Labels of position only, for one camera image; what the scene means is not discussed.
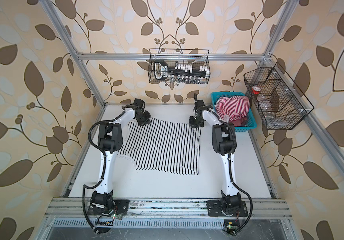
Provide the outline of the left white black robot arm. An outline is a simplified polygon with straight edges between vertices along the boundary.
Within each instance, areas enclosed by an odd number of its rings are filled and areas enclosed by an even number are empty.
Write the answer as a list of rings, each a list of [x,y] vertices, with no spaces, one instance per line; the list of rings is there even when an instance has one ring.
[[[83,199],[86,190],[92,190],[90,208],[102,215],[119,213],[119,207],[114,202],[113,171],[119,150],[123,147],[123,127],[130,121],[136,120],[143,127],[151,123],[151,114],[145,110],[145,102],[135,99],[133,103],[122,107],[120,115],[112,120],[102,120],[93,124],[88,133],[88,141],[92,147],[101,153],[101,163],[98,182],[93,186],[83,185]]]

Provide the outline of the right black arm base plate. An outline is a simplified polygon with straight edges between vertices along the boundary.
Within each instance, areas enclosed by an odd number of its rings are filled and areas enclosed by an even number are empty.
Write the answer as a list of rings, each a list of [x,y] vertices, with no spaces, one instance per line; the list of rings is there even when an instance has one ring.
[[[220,201],[207,201],[207,213],[210,217],[247,217],[246,203],[241,202],[239,206],[223,206]]]

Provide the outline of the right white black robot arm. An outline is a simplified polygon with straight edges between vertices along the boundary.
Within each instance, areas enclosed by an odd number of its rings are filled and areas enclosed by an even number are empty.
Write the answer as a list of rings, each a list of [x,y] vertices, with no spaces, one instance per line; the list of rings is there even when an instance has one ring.
[[[211,126],[212,148],[221,161],[223,181],[221,189],[221,212],[226,216],[235,215],[242,208],[241,190],[236,185],[234,171],[234,154],[237,147],[235,127],[223,120],[203,100],[194,99],[194,115],[189,117],[192,128],[204,127],[207,122]]]

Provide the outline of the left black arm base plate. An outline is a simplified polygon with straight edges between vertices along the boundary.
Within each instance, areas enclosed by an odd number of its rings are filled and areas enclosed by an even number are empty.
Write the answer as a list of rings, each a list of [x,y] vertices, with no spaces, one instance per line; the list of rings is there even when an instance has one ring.
[[[125,215],[129,210],[130,200],[113,200],[112,207],[105,207],[103,205],[90,204],[87,214],[89,216],[113,216]]]

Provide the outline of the black white striped tank top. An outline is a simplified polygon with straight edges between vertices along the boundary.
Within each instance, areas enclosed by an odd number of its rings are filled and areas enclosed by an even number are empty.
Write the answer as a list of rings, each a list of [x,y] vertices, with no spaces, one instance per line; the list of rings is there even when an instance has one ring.
[[[129,137],[119,155],[134,160],[138,170],[198,175],[201,128],[152,118],[140,126],[129,123]]]

